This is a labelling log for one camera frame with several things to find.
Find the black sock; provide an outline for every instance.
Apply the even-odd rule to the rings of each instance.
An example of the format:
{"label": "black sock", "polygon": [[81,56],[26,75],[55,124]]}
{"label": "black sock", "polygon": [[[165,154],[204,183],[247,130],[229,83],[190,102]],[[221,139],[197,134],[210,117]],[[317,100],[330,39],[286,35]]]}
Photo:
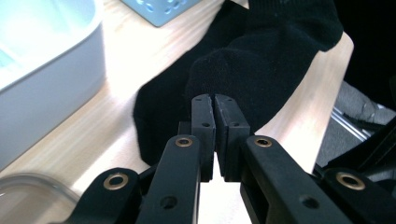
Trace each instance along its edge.
{"label": "black sock", "polygon": [[256,132],[287,102],[317,52],[331,49],[342,32],[332,0],[249,0],[246,33],[191,67],[188,105],[199,94],[228,95]]}
{"label": "black sock", "polygon": [[245,8],[226,0],[203,39],[139,90],[134,122],[143,161],[158,162],[166,142],[177,134],[178,123],[188,120],[184,88],[193,62],[242,35],[246,15]]}

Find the white plastic container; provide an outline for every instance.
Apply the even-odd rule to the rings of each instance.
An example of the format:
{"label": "white plastic container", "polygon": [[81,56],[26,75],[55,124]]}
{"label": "white plastic container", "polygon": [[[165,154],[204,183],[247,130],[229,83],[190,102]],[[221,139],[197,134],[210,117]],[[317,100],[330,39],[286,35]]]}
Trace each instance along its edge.
{"label": "white plastic container", "polygon": [[0,1],[0,170],[103,85],[102,4]]}

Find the clear plastic lid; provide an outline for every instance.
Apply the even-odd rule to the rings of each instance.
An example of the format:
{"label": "clear plastic lid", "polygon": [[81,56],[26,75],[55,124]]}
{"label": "clear plastic lid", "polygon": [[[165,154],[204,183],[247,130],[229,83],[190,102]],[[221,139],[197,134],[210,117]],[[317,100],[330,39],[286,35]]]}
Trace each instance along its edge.
{"label": "clear plastic lid", "polygon": [[79,197],[56,180],[38,174],[0,179],[0,223],[65,221]]}

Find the table surface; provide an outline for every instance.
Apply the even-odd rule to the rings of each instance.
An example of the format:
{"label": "table surface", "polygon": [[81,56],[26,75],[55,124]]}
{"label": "table surface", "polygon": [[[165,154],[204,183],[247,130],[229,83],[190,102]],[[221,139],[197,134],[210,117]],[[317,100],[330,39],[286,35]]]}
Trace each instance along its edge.
{"label": "table surface", "polygon": [[[105,85],[88,103],[4,169],[0,177],[18,173],[47,175],[81,195],[105,170],[123,167],[140,173],[147,169],[139,156],[131,116],[136,93],[202,38],[221,3],[203,0],[156,28],[121,1],[104,0]],[[247,5],[245,0],[238,3]],[[338,91],[337,84],[333,89],[330,107]],[[327,122],[320,125],[324,130]],[[239,186],[223,183],[217,167],[215,164],[214,180],[202,184],[199,221],[247,223]]]}

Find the black fabric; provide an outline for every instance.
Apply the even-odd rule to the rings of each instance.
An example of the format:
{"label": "black fabric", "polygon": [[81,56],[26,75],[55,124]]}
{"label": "black fabric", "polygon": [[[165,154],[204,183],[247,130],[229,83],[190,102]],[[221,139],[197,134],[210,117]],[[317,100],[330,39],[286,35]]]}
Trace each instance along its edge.
{"label": "black fabric", "polygon": [[178,123],[188,120],[184,88],[192,63],[242,35],[246,16],[243,7],[226,0],[203,39],[139,90],[133,116],[143,161],[158,162],[168,139],[177,134]]}
{"label": "black fabric", "polygon": [[250,0],[246,33],[191,67],[187,103],[204,93],[228,95],[255,132],[290,98],[318,51],[331,49],[342,32],[332,0]]}
{"label": "black fabric", "polygon": [[355,46],[345,81],[373,101],[396,110],[389,84],[396,75],[396,1],[334,2],[345,32]]}

